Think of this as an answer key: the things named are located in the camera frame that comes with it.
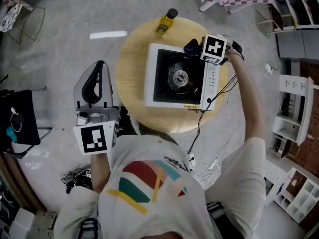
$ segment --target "yellow liquid bottle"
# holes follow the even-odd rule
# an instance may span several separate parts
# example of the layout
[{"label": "yellow liquid bottle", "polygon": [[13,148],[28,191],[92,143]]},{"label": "yellow liquid bottle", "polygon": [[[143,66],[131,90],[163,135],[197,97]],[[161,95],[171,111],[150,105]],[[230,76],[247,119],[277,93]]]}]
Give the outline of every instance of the yellow liquid bottle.
[{"label": "yellow liquid bottle", "polygon": [[169,9],[166,15],[160,18],[159,26],[156,29],[157,35],[163,35],[174,23],[174,18],[177,16],[176,9]]}]

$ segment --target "teal object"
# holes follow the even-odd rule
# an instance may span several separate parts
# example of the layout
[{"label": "teal object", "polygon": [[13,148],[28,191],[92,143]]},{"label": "teal object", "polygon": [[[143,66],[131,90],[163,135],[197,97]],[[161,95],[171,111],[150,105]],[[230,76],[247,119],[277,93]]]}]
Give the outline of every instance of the teal object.
[{"label": "teal object", "polygon": [[16,135],[15,135],[13,128],[11,126],[8,126],[5,130],[5,132],[6,132],[7,136],[9,136],[13,142],[16,142]]}]

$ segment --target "round wooden table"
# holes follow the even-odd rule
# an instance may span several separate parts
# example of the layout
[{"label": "round wooden table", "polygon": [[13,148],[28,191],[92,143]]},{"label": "round wooden table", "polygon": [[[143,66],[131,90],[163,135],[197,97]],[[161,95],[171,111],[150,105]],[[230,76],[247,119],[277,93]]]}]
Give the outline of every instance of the round wooden table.
[{"label": "round wooden table", "polygon": [[[160,132],[185,132],[197,127],[201,113],[187,109],[156,108],[144,105],[144,80],[149,44],[160,43],[184,47],[193,38],[200,42],[207,30],[191,20],[178,17],[164,36],[157,38],[154,32],[159,19],[140,25],[125,40],[116,64],[116,87],[129,114],[140,123]],[[227,65],[224,64],[219,72],[218,91],[227,82]],[[207,112],[201,124],[214,117],[223,103],[223,98],[224,95],[217,98],[214,111]]]}]

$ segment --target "power outlet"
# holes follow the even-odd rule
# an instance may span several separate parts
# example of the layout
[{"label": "power outlet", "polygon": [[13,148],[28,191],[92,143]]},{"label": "power outlet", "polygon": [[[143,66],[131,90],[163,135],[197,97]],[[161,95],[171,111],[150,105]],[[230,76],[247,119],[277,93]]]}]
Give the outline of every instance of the power outlet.
[{"label": "power outlet", "polygon": [[271,66],[268,63],[265,65],[265,69],[267,70],[267,72],[269,74],[273,74],[273,69],[271,68]]}]

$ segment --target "bookshelf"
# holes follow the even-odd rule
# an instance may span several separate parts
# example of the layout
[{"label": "bookshelf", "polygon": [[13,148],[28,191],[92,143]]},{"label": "bookshelf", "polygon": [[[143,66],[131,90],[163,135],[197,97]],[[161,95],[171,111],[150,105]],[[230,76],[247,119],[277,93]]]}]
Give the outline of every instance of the bookshelf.
[{"label": "bookshelf", "polygon": [[[284,31],[319,28],[319,0],[276,0],[274,6],[281,15],[292,16],[283,17]],[[273,32],[281,30],[274,25]]]}]

